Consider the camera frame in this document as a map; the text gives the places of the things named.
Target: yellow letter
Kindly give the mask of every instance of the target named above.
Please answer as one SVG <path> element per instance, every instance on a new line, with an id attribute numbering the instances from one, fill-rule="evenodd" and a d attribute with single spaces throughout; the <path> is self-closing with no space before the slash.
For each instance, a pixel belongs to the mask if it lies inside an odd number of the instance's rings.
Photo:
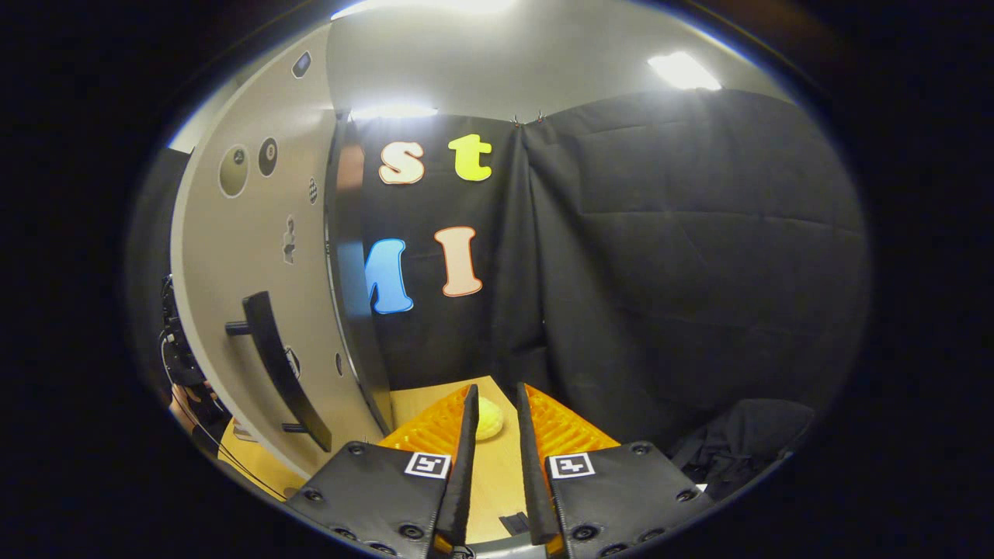
<path id="1" fill-rule="evenodd" d="M 448 283 L 441 292 L 447 296 L 462 297 L 483 289 L 483 281 L 473 273 L 473 255 L 469 252 L 469 240 L 473 237 L 476 232 L 471 227 L 450 227 L 435 233 L 435 240 L 445 254 Z"/>
<path id="2" fill-rule="evenodd" d="M 480 141 L 480 134 L 467 134 L 448 142 L 448 148 L 455 150 L 455 174 L 474 181 L 489 177 L 490 167 L 480 166 L 480 153 L 490 153 L 491 147 Z"/>
<path id="3" fill-rule="evenodd" d="M 424 164 L 418 158 L 424 150 L 416 142 L 395 141 L 383 148 L 380 178 L 387 184 L 414 184 L 424 176 Z"/>

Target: door handle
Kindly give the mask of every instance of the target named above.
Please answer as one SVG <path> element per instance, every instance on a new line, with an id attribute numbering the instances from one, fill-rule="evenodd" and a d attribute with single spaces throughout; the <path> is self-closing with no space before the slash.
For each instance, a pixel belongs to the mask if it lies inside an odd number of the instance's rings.
<path id="1" fill-rule="evenodd" d="M 299 422 L 299 430 L 294 429 L 292 432 L 310 435 L 322 451 L 330 453 L 331 432 L 304 394 L 300 381 L 297 380 L 293 368 L 286 360 L 283 342 L 276 328 L 276 318 L 272 314 L 272 304 L 269 302 L 269 291 L 260 291 L 245 297 L 242 299 L 242 307 L 246 312 L 246 320 L 226 323 L 225 332 L 229 336 L 251 335 L 269 380 L 276 387 L 276 392 L 290 409 L 290 413 Z"/>

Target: black bag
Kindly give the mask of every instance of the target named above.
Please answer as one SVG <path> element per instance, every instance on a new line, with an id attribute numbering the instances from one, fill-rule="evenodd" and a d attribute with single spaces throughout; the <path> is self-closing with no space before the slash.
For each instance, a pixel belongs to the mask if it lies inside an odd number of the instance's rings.
<path id="1" fill-rule="evenodd" d="M 667 456 L 711 498 L 727 497 L 784 460 L 807 432 L 814 410 L 786 400 L 740 400 L 684 437 Z"/>

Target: blue letter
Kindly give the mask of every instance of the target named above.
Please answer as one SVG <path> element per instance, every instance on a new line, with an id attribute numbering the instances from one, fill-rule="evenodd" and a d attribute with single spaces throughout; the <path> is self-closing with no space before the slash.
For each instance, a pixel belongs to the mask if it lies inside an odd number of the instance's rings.
<path id="1" fill-rule="evenodd" d="M 405 312 L 414 307 L 414 301 L 404 292 L 401 275 L 401 253 L 405 246 L 400 239 L 381 239 L 366 258 L 366 291 L 372 298 L 373 289 L 376 290 L 373 308 L 379 314 Z"/>

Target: wooden table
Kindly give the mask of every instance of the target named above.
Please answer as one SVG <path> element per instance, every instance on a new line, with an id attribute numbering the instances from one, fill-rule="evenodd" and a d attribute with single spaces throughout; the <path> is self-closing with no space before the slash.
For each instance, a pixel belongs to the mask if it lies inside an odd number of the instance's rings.
<path id="1" fill-rule="evenodd" d="M 467 543 L 509 537 L 510 534 L 500 523 L 499 517 L 525 510 L 517 411 L 489 376 L 410 390 L 397 390 L 390 395 L 394 404 L 395 423 L 400 426 L 459 387 L 473 383 L 479 387 L 480 396 L 490 400 L 504 412 L 504 428 L 495 437 L 476 445 L 469 522 L 466 526 Z M 225 430 L 222 444 L 254 475 L 274 489 L 283 492 L 288 487 L 297 490 L 304 485 L 305 479 L 290 471 L 262 445 L 237 439 L 232 424 L 229 424 Z M 224 456 L 219 458 L 231 463 Z M 262 487 L 254 479 L 249 479 Z M 273 496 L 283 500 L 279 495 Z"/>

